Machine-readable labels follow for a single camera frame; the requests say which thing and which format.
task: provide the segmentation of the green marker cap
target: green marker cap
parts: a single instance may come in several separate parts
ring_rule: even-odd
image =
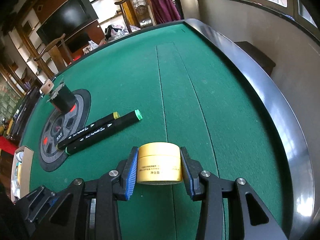
[[[142,115],[140,113],[140,111],[137,109],[134,111],[136,113],[137,118],[139,119],[139,121],[142,119]]]

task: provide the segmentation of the purple towel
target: purple towel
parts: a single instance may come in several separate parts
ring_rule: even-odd
[[[157,24],[180,20],[172,0],[150,0]]]

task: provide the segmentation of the yellow marker cap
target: yellow marker cap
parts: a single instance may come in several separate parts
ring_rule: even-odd
[[[118,112],[113,112],[113,118],[118,119],[120,117]]]

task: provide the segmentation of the window frame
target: window frame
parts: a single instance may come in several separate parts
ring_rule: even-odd
[[[271,8],[279,13],[288,15],[292,17],[295,22],[308,30],[313,34],[318,40],[320,40],[320,29],[314,26],[311,22],[305,19],[299,14],[298,0],[287,0],[287,7],[284,7],[278,3],[272,2],[270,0],[245,0],[248,2],[254,2],[267,8]]]
[[[299,14],[298,0],[293,0],[293,7],[294,7],[294,13],[293,13],[294,20],[297,23],[299,23],[302,27],[310,31],[314,36],[316,36],[318,40],[320,40],[320,30],[316,26],[314,26],[311,22],[309,22],[307,19],[305,19],[302,15]]]
[[[259,3],[263,6],[269,7],[269,8],[275,8],[278,11],[284,12],[285,14],[288,14],[290,16],[293,15],[293,4],[292,0],[287,0],[287,7],[284,7],[278,3],[272,2],[270,0],[247,0],[247,1],[251,1],[251,2],[255,2],[255,3]]]

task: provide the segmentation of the yellow jar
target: yellow jar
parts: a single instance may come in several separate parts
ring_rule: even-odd
[[[154,142],[139,148],[137,183],[167,185],[179,182],[182,182],[179,146]]]

